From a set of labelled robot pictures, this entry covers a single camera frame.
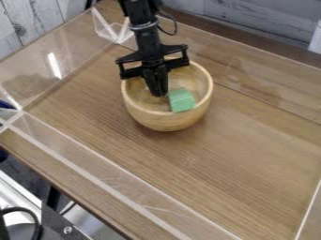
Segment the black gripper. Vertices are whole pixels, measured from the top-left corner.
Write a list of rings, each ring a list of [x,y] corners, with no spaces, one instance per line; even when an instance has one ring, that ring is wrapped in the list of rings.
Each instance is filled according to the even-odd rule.
[[[155,28],[135,31],[134,35],[138,50],[115,61],[121,79],[143,76],[151,94],[162,97],[169,93],[169,70],[190,64],[189,46],[163,44]]]

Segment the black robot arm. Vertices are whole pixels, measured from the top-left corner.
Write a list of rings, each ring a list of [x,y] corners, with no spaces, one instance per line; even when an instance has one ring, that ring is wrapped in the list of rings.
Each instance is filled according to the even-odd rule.
[[[166,45],[159,37],[162,0],[118,0],[123,14],[130,18],[138,50],[115,60],[121,69],[121,79],[142,77],[155,97],[169,93],[169,73],[174,68],[190,64],[189,46]]]

